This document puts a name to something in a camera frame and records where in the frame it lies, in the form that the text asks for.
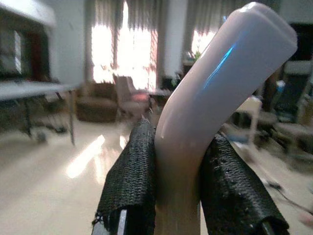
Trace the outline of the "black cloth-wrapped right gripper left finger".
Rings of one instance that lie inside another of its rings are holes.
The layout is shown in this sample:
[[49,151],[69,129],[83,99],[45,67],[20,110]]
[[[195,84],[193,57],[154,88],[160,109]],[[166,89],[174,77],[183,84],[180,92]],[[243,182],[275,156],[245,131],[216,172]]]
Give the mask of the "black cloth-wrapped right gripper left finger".
[[141,119],[110,168],[92,221],[93,235],[152,235],[155,229],[155,129]]

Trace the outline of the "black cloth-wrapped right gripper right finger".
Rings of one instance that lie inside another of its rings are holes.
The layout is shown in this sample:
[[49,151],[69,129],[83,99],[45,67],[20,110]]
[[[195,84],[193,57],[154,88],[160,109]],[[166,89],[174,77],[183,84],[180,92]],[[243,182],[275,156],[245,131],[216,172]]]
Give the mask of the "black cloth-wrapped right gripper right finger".
[[260,178],[218,132],[203,157],[200,199],[210,235],[287,235],[289,225]]

